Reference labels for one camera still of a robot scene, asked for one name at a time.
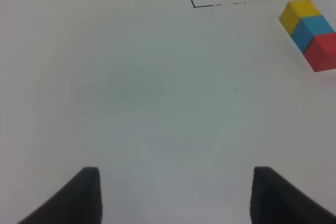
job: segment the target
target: white floor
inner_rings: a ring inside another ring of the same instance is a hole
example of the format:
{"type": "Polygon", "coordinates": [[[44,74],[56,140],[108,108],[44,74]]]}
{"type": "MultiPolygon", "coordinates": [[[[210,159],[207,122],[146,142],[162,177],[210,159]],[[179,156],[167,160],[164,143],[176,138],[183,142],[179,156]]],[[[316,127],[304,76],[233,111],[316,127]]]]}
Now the white floor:
{"type": "Polygon", "coordinates": [[[250,223],[259,165],[336,214],[336,70],[305,62],[286,1],[0,0],[1,223],[84,166],[104,224],[250,223]]]}

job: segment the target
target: cube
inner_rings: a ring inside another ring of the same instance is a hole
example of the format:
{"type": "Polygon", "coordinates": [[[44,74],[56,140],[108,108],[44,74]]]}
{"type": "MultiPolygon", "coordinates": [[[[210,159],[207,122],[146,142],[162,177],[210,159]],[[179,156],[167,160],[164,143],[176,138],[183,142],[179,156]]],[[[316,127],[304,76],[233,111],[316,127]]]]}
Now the cube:
{"type": "Polygon", "coordinates": [[[336,33],[315,36],[303,55],[315,72],[336,68],[336,33]]]}
{"type": "Polygon", "coordinates": [[[334,29],[332,29],[328,21],[322,15],[319,15],[302,18],[291,37],[301,52],[304,53],[316,35],[333,32],[334,29]]]}
{"type": "Polygon", "coordinates": [[[300,19],[321,15],[310,0],[289,1],[280,17],[280,22],[289,35],[292,35],[300,19]]]}

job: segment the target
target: toy block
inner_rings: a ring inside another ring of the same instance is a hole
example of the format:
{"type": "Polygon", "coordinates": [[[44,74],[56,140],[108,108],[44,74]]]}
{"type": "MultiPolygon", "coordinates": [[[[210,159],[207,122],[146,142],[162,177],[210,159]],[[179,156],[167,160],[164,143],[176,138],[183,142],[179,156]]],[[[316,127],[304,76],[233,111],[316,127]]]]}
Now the toy block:
{"type": "Polygon", "coordinates": [[[289,1],[280,17],[280,22],[289,35],[292,35],[300,19],[321,15],[310,0],[289,1]]]}
{"type": "Polygon", "coordinates": [[[303,55],[314,72],[336,68],[336,33],[315,36],[303,55]]]}
{"type": "Polygon", "coordinates": [[[316,35],[333,33],[334,29],[322,16],[311,16],[302,18],[292,33],[292,39],[302,53],[307,49],[316,35]]]}

